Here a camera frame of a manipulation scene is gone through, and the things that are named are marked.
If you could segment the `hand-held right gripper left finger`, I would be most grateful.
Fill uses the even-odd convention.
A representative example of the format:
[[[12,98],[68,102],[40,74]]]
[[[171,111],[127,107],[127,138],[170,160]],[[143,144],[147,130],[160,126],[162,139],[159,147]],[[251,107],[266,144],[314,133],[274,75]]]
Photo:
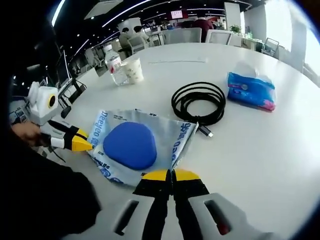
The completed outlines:
[[[121,240],[160,240],[171,191],[170,170],[145,174],[120,211],[113,232]]]

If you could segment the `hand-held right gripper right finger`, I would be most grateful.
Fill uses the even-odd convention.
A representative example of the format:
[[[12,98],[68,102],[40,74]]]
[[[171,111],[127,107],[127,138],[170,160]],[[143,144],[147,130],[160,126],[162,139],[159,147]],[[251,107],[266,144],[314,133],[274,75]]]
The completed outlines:
[[[249,240],[246,214],[218,193],[209,193],[200,177],[172,171],[172,190],[183,237],[187,240]]]

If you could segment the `person's left hand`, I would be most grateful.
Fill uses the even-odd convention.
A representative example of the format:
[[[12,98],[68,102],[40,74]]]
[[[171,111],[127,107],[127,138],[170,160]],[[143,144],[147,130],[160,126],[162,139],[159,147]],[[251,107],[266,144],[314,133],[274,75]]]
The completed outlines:
[[[48,143],[42,137],[41,129],[38,125],[26,121],[16,123],[11,126],[12,131],[20,137],[30,147],[48,147]]]

